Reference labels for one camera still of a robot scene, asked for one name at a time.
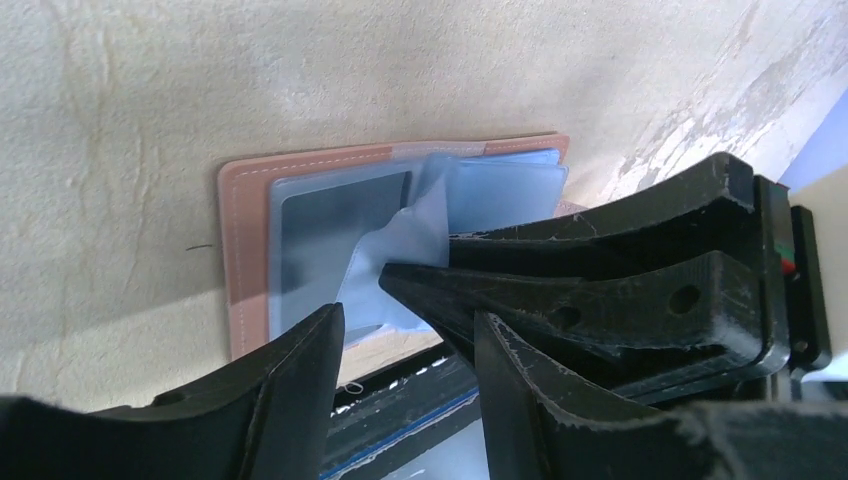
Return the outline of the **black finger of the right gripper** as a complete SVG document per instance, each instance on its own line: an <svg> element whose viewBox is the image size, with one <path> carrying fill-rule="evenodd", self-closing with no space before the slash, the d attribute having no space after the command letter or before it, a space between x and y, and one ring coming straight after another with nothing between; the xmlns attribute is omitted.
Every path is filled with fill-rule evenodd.
<svg viewBox="0 0 848 480"><path fill-rule="evenodd" d="M730 256L619 279L542 278L388 264L380 287L468 363L475 317L613 391L665 391L752 363L762 349L756 275Z"/></svg>

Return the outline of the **brown leather card holder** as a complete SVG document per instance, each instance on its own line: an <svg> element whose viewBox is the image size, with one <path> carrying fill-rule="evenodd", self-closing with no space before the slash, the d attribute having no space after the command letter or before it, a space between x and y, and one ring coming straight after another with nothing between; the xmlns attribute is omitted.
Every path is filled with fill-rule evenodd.
<svg viewBox="0 0 848 480"><path fill-rule="evenodd" d="M554 148L566 155L571 138L562 133L481 141L412 141L357 145L233 160L217 175L221 245L229 317L230 358L236 360L269 341L269 188L280 178L323 173L415 154L460 157Z"/></svg>

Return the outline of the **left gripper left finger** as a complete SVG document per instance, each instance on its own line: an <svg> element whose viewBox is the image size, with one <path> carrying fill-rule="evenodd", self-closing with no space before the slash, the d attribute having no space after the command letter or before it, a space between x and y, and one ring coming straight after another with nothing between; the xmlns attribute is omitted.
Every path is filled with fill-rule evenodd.
<svg viewBox="0 0 848 480"><path fill-rule="evenodd" d="M1 400L5 479L315 479L344 311L327 304L277 339L145 407L92 413Z"/></svg>

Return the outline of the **dark grey card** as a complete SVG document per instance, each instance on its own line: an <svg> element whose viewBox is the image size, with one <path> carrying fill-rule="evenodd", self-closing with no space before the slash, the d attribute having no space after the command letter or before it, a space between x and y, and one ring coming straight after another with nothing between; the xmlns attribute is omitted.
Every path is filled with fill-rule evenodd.
<svg viewBox="0 0 848 480"><path fill-rule="evenodd" d="M362 236L405 205L409 171L281 178L270 187L268 330L274 339L335 301Z"/></svg>

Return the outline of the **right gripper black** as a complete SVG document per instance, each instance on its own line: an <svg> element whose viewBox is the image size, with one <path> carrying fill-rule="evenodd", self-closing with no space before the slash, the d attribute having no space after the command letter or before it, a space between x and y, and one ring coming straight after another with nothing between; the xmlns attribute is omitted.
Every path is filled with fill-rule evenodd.
<svg viewBox="0 0 848 480"><path fill-rule="evenodd" d="M814 215L766 180L763 209L780 260L789 348L782 369L756 382L764 398L801 398L801 381L832 361ZM753 169L728 154L645 190L554 219L450 241L453 268L602 280L653 271L711 251L751 265L758 242Z"/></svg>

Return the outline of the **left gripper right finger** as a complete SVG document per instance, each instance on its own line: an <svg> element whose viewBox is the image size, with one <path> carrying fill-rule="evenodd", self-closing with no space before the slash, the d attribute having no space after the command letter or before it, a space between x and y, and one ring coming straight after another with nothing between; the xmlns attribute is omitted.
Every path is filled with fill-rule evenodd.
<svg viewBox="0 0 848 480"><path fill-rule="evenodd" d="M474 318L494 479L843 479L843 402L695 402L658 410L581 377L499 317Z"/></svg>

